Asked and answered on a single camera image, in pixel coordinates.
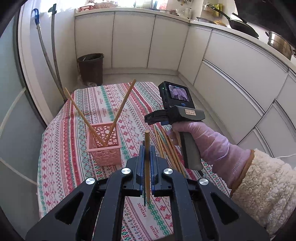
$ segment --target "hand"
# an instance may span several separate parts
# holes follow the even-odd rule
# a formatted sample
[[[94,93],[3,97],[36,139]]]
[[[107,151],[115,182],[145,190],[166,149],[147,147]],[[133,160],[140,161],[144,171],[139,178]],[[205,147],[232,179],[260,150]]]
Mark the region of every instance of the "hand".
[[[213,165],[213,172],[217,173],[231,188],[250,157],[250,150],[243,150],[229,143],[228,139],[213,131],[203,122],[176,122],[168,131],[168,136],[175,145],[178,141],[175,132],[189,132],[200,151],[200,157],[208,164]]]

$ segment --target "sleeve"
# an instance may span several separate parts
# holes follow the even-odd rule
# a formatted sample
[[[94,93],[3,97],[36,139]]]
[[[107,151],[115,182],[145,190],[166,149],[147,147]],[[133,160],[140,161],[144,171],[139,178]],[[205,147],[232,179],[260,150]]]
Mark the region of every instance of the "sleeve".
[[[296,171],[257,149],[253,153],[232,200],[273,235],[296,207]]]

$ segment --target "white countertop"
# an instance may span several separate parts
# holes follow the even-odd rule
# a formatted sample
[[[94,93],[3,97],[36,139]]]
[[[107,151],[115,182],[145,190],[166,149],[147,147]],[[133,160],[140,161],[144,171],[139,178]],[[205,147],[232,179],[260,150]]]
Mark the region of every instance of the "white countertop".
[[[288,60],[285,56],[283,56],[280,52],[278,52],[277,50],[275,50],[274,48],[269,46],[267,43],[264,43],[264,42],[260,41],[259,39],[256,39],[256,38],[254,38],[254,37],[252,37],[250,35],[247,35],[245,33],[240,32],[240,31],[234,30],[232,28],[220,26],[220,25],[217,25],[217,24],[191,21],[191,20],[182,18],[180,16],[175,16],[175,15],[172,15],[172,14],[158,12],[158,11],[149,10],[149,9],[126,8],[126,7],[100,8],[100,9],[94,9],[94,10],[89,10],[89,11],[81,11],[81,12],[77,12],[75,10],[74,16],[78,17],[78,16],[82,16],[82,15],[86,15],[86,14],[96,14],[96,13],[100,13],[100,12],[139,12],[139,13],[155,14],[155,15],[160,15],[160,16],[180,20],[182,22],[189,23],[189,24],[192,24],[192,25],[205,26],[205,27],[209,27],[209,28],[213,28],[213,29],[218,29],[220,31],[225,31],[225,32],[234,34],[236,36],[239,36],[239,37],[241,37],[241,38],[243,38],[243,39],[245,39],[247,41],[250,41],[253,44],[256,44],[259,47],[265,49],[266,51],[268,51],[269,53],[274,55],[276,58],[278,58],[285,65],[287,65],[294,73],[296,73],[296,66],[290,60]]]

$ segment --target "brown trash can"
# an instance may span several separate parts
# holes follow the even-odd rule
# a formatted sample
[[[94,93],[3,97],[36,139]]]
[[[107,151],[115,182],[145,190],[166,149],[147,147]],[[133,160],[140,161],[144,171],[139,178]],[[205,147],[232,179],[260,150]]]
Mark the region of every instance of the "brown trash can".
[[[92,53],[79,57],[77,62],[82,81],[85,85],[96,83],[97,86],[103,83],[103,58],[102,53]]]

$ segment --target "tablecloth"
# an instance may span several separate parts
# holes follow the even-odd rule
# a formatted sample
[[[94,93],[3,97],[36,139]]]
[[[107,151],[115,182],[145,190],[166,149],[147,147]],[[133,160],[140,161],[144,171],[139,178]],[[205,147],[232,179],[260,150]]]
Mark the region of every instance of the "tablecloth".
[[[72,97],[90,123],[108,122],[114,120],[129,86],[123,83],[78,89]],[[154,133],[153,126],[144,122],[144,116],[159,109],[163,105],[158,88],[153,83],[136,83],[118,119],[122,164],[98,167],[86,152],[87,126],[68,100],[42,136],[37,179],[40,217],[88,177],[107,178],[125,167],[129,158],[138,155],[145,129]],[[150,139],[159,155],[155,136],[151,134]],[[212,173],[211,166],[203,164],[205,176],[229,195],[229,189]],[[199,178],[196,171],[187,169],[186,174],[194,180]],[[169,197],[151,196],[151,203],[145,207],[143,197],[126,197],[121,240],[156,240],[171,233]]]

